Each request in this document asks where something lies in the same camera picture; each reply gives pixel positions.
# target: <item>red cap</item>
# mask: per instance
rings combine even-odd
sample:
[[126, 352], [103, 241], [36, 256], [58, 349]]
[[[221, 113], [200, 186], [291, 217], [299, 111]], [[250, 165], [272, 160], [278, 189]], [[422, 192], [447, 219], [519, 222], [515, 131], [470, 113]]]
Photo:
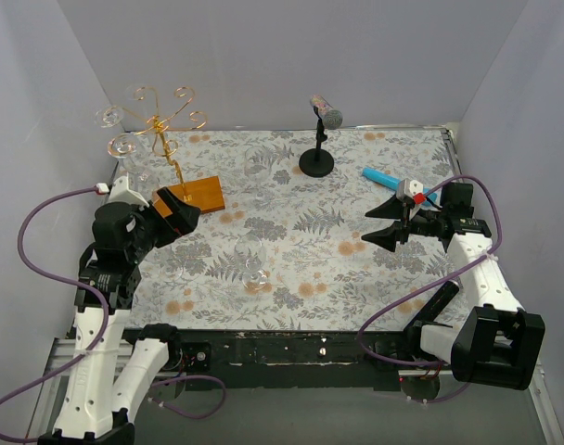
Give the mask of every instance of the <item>red cap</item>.
[[426, 200], [427, 200], [427, 199], [426, 199], [426, 197], [424, 196], [423, 193], [416, 193], [416, 194], [414, 195], [414, 202], [415, 202], [417, 205], [422, 204], [422, 203], [423, 203], [424, 201], [426, 201]]

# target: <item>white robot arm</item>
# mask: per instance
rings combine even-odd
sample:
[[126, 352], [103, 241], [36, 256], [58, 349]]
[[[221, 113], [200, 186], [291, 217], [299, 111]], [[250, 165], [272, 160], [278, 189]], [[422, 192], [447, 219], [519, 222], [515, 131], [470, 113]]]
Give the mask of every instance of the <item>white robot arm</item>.
[[488, 253], [493, 245], [491, 232], [485, 221], [473, 218], [473, 186], [446, 185], [441, 207], [433, 203], [437, 210], [421, 209], [427, 199], [422, 190], [417, 181], [402, 181], [389, 201], [366, 214], [398, 221], [362, 239], [395, 251], [410, 235], [435, 236], [457, 270], [480, 257], [487, 258], [460, 275], [470, 309], [464, 325], [434, 323], [437, 313], [433, 313], [430, 319], [418, 317], [408, 325], [408, 337], [415, 340], [421, 355], [450, 363], [457, 380], [525, 389], [545, 333], [542, 317], [523, 310], [496, 257]]
[[[97, 189], [108, 187], [99, 184]], [[141, 280], [139, 263], [153, 248], [193, 232], [198, 224], [199, 209], [180, 201], [167, 188], [159, 190], [158, 196], [170, 214], [160, 214], [129, 190], [127, 177], [121, 177], [113, 184], [108, 203], [95, 213], [95, 243], [81, 257], [78, 279], [102, 292], [109, 304], [109, 323], [100, 342], [87, 351], [101, 329], [104, 312], [93, 295], [79, 289], [74, 357], [85, 357], [70, 369], [61, 412], [53, 431], [41, 436], [39, 444], [134, 443], [134, 419], [155, 376], [181, 361], [177, 329], [150, 324], [114, 382], [119, 344]]]

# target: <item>table surface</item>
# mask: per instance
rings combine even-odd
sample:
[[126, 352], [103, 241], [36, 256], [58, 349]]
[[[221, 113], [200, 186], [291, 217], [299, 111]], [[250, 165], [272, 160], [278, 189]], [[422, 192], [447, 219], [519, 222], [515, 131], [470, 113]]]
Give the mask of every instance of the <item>table surface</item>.
[[[176, 281], [157, 274], [158, 256], [141, 264], [128, 327], [169, 323], [184, 329], [356, 330], [373, 313], [453, 270], [433, 238], [412, 236], [390, 253], [360, 240], [391, 222], [365, 213], [392, 191], [362, 176], [364, 167], [432, 186], [453, 175], [439, 130], [340, 130], [324, 143], [336, 161], [325, 178], [304, 175], [300, 155], [314, 146], [314, 131], [169, 133], [186, 181], [220, 177], [226, 209], [200, 217], [197, 230], [172, 244], [169, 264], [183, 267]], [[161, 186], [175, 184], [173, 167], [144, 148], [134, 154]], [[243, 175], [250, 146], [273, 153], [272, 174], [262, 184], [267, 199], [253, 198]], [[239, 280], [233, 246], [252, 233], [266, 245], [270, 282], [259, 292]], [[370, 329], [401, 330], [431, 296], [408, 301]], [[461, 325], [468, 305], [461, 292], [440, 321]]]

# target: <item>orange wooden block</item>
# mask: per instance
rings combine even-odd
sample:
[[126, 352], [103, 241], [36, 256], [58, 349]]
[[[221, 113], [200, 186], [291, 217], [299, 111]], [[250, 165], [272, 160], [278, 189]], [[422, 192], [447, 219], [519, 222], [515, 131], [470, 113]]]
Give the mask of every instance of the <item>orange wooden block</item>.
[[[169, 190], [171, 190], [176, 197], [184, 201], [186, 204], [199, 207], [202, 213], [210, 213], [213, 211], [224, 210], [226, 208], [218, 176], [198, 179], [197, 181], [186, 183], [187, 196], [185, 196], [183, 187], [180, 184], [169, 185]], [[156, 194], [154, 198], [154, 208], [163, 218], [169, 216], [171, 211], [166, 204], [162, 202]]]

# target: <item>blue pen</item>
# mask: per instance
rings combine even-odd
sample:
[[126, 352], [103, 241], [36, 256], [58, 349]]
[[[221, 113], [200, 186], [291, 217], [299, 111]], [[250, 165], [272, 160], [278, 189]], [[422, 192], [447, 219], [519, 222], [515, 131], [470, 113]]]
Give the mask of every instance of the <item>blue pen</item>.
[[[390, 188], [391, 190], [397, 191], [397, 186], [401, 182], [399, 179], [394, 178], [393, 176], [389, 176], [388, 174], [378, 172], [377, 170], [373, 169], [364, 169], [363, 176], [366, 179], [370, 179], [371, 181], [375, 181], [378, 184], [385, 185], [386, 187]], [[424, 193], [427, 193], [429, 188], [424, 189]], [[432, 199], [433, 202], [437, 201], [437, 194], [431, 193], [429, 198]], [[423, 206], [429, 206], [429, 202], [425, 201]]]

